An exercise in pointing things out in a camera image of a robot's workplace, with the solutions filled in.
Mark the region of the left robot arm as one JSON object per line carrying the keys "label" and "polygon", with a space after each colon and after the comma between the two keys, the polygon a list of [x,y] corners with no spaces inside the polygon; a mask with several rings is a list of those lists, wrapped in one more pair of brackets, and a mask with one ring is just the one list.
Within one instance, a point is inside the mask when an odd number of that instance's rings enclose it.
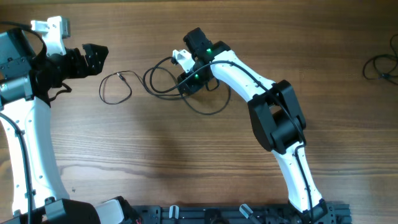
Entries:
{"label": "left robot arm", "polygon": [[139,223],[123,197],[99,205],[72,200],[61,180],[50,133],[49,90],[102,72],[108,48],[55,50],[44,31],[13,25],[1,34],[1,123],[14,182],[13,223]]}

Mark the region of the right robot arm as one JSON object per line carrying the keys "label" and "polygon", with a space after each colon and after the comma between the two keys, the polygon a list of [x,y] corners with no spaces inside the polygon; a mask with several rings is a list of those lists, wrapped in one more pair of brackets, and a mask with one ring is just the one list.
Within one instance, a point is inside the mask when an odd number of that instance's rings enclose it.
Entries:
{"label": "right robot arm", "polygon": [[181,65],[177,78],[182,96],[207,88],[211,79],[224,82],[247,104],[252,131],[259,144],[273,153],[288,189],[293,221],[315,223],[327,214],[306,160],[306,121],[292,85],[267,79],[243,63],[224,42],[212,43],[197,27],[174,50],[172,61]]}

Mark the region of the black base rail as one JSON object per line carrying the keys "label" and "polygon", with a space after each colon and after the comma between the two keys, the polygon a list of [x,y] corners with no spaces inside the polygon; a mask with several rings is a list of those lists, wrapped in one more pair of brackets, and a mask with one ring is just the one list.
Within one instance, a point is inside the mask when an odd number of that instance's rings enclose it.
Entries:
{"label": "black base rail", "polygon": [[136,205],[133,210],[140,219],[137,223],[304,223],[287,204],[243,207],[160,207]]}

